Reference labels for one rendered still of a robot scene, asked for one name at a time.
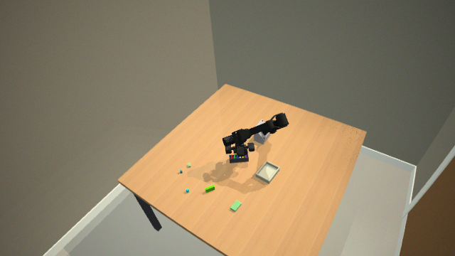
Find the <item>green rectangular block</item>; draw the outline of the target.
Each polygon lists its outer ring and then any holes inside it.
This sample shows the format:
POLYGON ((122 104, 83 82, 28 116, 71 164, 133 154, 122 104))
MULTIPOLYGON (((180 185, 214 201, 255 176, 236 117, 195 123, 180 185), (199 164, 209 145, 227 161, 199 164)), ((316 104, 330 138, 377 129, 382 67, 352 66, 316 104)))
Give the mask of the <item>green rectangular block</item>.
POLYGON ((211 192, 211 191, 213 191, 213 190, 215 190, 214 185, 205 188, 205 192, 206 192, 206 193, 211 192))

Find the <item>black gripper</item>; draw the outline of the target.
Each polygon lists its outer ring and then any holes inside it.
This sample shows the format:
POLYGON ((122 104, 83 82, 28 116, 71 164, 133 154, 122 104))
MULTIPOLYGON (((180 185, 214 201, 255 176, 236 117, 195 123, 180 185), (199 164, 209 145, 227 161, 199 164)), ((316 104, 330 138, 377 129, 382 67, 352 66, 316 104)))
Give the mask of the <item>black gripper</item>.
MULTIPOLYGON (((254 146, 254 143, 247 143, 248 146, 246 146, 246 144, 242 143, 246 149, 249 149, 249 151, 255 151, 255 146, 254 146)), ((236 144, 235 146, 237 146, 238 144, 236 144)), ((233 150, 233 153, 234 154, 237 154, 237 151, 235 149, 235 146, 231 147, 230 146, 226 146, 225 147, 225 153, 226 154, 231 154, 232 153, 232 150, 233 150)), ((241 144, 239 144, 238 146, 241 146, 241 144)))

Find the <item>light green flat block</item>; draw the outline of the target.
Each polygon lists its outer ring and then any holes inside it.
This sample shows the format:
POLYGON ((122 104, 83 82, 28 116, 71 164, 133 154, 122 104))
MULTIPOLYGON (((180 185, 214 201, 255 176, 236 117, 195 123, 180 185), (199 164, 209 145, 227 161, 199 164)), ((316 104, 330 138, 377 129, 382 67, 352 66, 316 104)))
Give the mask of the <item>light green flat block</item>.
POLYGON ((236 200, 234 202, 234 204, 230 207, 230 209, 236 212, 241 205, 242 205, 242 203, 239 202, 238 200, 236 200))

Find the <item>cream shallow square tray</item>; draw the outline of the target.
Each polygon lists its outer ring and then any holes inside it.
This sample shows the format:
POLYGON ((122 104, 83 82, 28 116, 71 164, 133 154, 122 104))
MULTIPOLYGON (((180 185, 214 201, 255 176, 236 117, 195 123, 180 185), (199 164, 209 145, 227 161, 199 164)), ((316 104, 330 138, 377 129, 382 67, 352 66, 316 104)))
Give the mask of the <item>cream shallow square tray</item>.
POLYGON ((280 167, 271 164, 268 161, 262 166, 262 168, 256 173, 256 177, 260 178, 262 181, 270 184, 272 179, 277 175, 279 172, 280 167))

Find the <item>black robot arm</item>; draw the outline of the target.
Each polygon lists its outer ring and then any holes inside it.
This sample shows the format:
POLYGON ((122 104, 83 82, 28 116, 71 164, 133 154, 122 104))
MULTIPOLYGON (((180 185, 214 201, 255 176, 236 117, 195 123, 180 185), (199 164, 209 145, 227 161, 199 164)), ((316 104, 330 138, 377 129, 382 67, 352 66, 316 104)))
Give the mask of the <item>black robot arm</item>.
POLYGON ((232 144, 241 144, 241 146, 236 146, 237 156, 245 156, 248 154, 247 149, 242 143, 245 143, 252 135, 262 132, 263 135, 274 134, 278 129, 287 127, 288 120, 285 113, 279 113, 274 115, 270 120, 266 121, 263 124, 260 124, 251 129, 239 129, 235 132, 232 132, 232 135, 223 138, 223 144, 225 146, 230 146, 232 144), (276 120, 273 120, 276 117, 276 120), (237 133, 236 133, 237 132, 237 133))

